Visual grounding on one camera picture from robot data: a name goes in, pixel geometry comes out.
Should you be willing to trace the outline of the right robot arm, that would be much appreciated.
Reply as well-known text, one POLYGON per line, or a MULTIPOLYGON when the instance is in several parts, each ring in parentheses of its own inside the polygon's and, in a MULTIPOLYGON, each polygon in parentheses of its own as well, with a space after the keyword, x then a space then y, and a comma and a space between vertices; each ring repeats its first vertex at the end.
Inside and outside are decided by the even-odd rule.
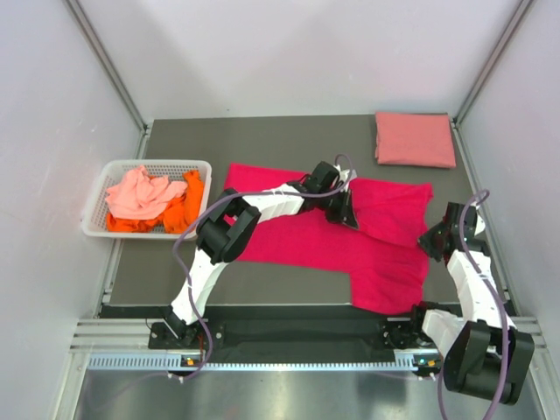
POLYGON ((426 304, 410 321, 410 339, 432 342, 444 358, 443 382, 451 392, 500 403, 517 403, 535 351, 532 336, 521 332, 500 309, 487 243, 479 238, 485 222, 476 205, 450 202, 441 222, 418 239, 428 257, 444 262, 455 283, 461 313, 426 304))

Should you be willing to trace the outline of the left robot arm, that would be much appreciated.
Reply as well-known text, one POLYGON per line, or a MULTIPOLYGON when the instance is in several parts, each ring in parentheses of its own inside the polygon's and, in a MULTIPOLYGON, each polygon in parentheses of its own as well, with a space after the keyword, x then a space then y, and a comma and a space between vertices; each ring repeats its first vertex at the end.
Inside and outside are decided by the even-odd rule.
POLYGON ((168 336, 180 347, 192 345, 203 324, 207 300, 221 272, 236 260, 260 223, 319 209, 327 221, 356 229, 350 184, 354 168, 319 163, 299 180, 258 192, 224 190, 221 196, 179 236, 172 253, 185 282, 164 313, 168 336))

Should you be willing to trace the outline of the magenta t shirt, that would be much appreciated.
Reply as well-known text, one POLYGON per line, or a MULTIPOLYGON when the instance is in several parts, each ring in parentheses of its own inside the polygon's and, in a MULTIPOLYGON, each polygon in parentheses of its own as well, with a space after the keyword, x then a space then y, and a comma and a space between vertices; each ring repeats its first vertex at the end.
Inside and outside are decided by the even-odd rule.
POLYGON ((328 222, 318 209, 280 217, 258 225, 240 258, 347 273, 353 306, 408 312, 422 301, 429 272, 417 240, 432 186, 357 178, 350 188, 357 229, 328 222))

